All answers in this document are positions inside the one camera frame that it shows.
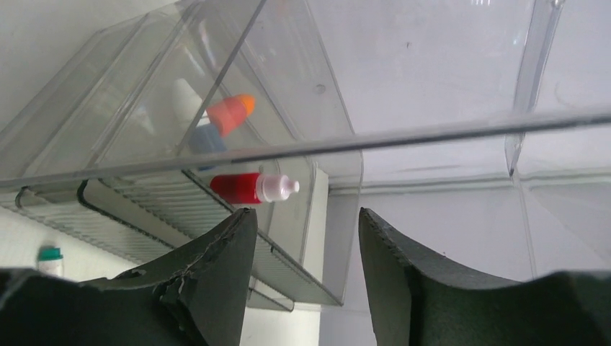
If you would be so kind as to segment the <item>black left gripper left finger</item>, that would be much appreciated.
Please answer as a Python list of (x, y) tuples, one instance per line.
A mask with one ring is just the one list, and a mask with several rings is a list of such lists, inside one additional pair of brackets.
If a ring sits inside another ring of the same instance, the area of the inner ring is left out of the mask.
[(238, 345), (257, 240), (243, 208), (113, 279), (1, 271), (3, 345)]

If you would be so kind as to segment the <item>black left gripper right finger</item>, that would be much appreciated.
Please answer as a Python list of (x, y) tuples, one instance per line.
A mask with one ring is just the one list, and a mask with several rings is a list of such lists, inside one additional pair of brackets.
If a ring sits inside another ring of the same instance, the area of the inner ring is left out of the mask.
[(367, 299), (379, 345), (608, 345), (610, 273), (527, 282), (462, 265), (359, 214)]

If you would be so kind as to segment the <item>red small bottle white cap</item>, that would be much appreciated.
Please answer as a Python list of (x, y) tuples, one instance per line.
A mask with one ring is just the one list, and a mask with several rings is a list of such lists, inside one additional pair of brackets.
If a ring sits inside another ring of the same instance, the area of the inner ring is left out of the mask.
[(283, 174), (217, 175), (210, 181), (210, 189), (230, 204), (261, 204), (287, 200), (300, 191), (300, 183)]

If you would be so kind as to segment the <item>blue white small bottle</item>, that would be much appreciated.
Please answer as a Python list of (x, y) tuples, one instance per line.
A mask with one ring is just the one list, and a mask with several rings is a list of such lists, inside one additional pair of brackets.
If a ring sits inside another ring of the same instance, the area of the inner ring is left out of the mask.
[(226, 145), (218, 129), (207, 116), (200, 119), (188, 142), (194, 154), (214, 154), (226, 151)]

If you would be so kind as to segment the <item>red orange small bottle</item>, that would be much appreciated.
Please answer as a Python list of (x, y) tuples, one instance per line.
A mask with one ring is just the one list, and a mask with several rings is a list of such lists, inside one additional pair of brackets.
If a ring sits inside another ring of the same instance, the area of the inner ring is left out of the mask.
[(221, 137), (226, 137), (241, 126), (255, 109), (256, 99), (250, 94), (226, 97), (206, 108), (210, 122)]

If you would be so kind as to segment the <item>smoked clear drawer box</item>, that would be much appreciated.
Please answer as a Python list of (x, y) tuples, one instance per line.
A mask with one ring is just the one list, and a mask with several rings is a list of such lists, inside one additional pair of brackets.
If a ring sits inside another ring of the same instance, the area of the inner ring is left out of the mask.
[[(250, 94), (226, 151), (188, 142)], [(608, 1), (3, 1), (2, 264), (114, 277), (256, 206), (248, 305), (349, 303), (360, 208), (477, 270), (610, 268)]]

